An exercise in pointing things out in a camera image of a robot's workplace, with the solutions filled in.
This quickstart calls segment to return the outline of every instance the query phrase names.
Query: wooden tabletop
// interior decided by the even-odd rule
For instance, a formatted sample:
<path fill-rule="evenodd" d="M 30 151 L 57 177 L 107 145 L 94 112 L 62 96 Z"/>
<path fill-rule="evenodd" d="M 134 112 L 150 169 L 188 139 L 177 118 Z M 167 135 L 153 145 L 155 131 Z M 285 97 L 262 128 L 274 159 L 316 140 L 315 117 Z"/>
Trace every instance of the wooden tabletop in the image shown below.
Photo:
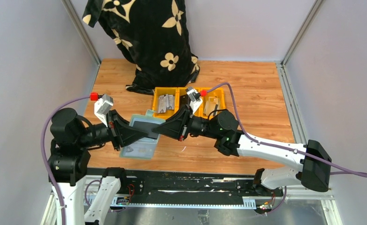
<path fill-rule="evenodd" d="M 214 87 L 229 82 L 237 102 L 240 119 L 246 131 L 263 138 L 294 142 L 275 63 L 200 61 L 200 74 L 192 87 Z M 151 109 L 153 96 L 125 90 L 135 76 L 135 65 L 126 60 L 105 59 L 93 91 L 109 94 L 113 109 L 126 120 L 132 114 Z M 224 87 L 226 106 L 233 113 L 232 99 Z M 85 115 L 99 123 L 89 102 Z M 124 167 L 135 170 L 159 170 L 202 173 L 254 174 L 260 168 L 277 168 L 281 164 L 253 157 L 224 156 L 214 148 L 215 140 L 188 137 L 185 141 L 162 136 L 151 160 L 120 158 L 111 143 L 90 152 L 89 167 Z"/>

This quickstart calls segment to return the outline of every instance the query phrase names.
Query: black blanket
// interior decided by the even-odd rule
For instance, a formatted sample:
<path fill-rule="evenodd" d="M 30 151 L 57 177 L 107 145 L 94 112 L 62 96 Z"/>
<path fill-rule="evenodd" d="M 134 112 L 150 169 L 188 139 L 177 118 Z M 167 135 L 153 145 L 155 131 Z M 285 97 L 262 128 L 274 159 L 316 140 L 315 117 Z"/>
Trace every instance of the black blanket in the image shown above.
<path fill-rule="evenodd" d="M 83 21 L 91 27 L 98 22 L 136 64 L 126 90 L 152 95 L 155 87 L 184 87 L 199 74 L 184 0 L 88 0 Z"/>

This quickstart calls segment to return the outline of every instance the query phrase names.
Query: gray floor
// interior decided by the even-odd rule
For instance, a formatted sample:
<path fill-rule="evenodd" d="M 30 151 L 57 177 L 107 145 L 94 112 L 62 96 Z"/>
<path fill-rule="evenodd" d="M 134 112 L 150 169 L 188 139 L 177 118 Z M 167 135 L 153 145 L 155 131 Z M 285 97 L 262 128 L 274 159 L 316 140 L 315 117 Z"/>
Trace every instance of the gray floor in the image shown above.
<path fill-rule="evenodd" d="M 253 210 L 128 208 L 109 213 L 106 225 L 327 225 L 318 200 L 290 200 L 267 217 Z"/>

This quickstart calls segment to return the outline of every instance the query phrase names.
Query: gray wall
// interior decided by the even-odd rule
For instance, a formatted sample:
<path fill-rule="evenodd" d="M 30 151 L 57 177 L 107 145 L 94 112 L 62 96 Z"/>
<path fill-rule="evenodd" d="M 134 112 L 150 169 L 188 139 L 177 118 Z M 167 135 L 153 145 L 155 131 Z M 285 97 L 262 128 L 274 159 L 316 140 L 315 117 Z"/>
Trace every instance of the gray wall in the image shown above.
<path fill-rule="evenodd" d="M 51 191 L 41 128 L 96 71 L 61 1 L 0 1 L 0 225 L 40 223 Z"/>
<path fill-rule="evenodd" d="M 71 0 L 78 15 L 86 0 Z M 192 52 L 206 60 L 282 60 L 314 0 L 186 0 Z M 84 24 L 101 59 L 122 58 L 101 26 Z"/>
<path fill-rule="evenodd" d="M 326 0 L 287 70 L 310 139 L 367 172 L 367 1 Z M 345 225 L 367 224 L 367 179 L 331 177 Z"/>

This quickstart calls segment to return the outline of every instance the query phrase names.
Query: yellow bin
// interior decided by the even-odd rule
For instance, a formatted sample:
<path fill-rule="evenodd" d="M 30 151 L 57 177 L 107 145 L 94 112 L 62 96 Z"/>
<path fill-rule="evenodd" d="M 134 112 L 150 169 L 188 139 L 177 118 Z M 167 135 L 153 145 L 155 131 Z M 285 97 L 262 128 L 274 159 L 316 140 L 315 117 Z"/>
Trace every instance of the yellow bin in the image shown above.
<path fill-rule="evenodd" d="M 201 90 L 210 90 L 211 88 L 197 88 L 194 87 L 194 89 L 196 89 L 197 92 L 200 92 Z M 157 118 L 161 118 L 161 119 L 168 119 L 170 118 L 172 115 L 174 115 L 177 111 L 178 111 L 178 107 L 179 107 L 179 97 L 182 95 L 186 94 L 186 88 L 164 88 L 164 87 L 156 87 L 156 89 L 154 90 L 154 97 L 153 97 L 153 106 L 152 109 L 155 111 L 155 113 L 153 114 L 154 117 Z M 175 109 L 174 110 L 167 110 L 166 113 L 157 113 L 157 106 L 159 105 L 159 96 L 161 95 L 174 95 L 175 96 Z M 220 109 L 226 109 L 226 105 L 225 105 L 225 96 L 223 93 L 223 88 L 217 88 L 215 90 L 213 90 L 210 93 L 207 93 L 207 95 L 205 97 L 203 97 L 203 104 L 200 106 L 200 108 L 195 112 L 195 116 L 199 116 L 199 117 L 203 117 L 205 119 L 207 119 L 208 115 L 205 115 L 203 113 L 204 107 L 206 106 L 206 101 L 205 99 L 207 99 L 207 97 L 209 96 L 215 96 L 218 97 L 220 99 L 221 105 L 220 105 Z"/>

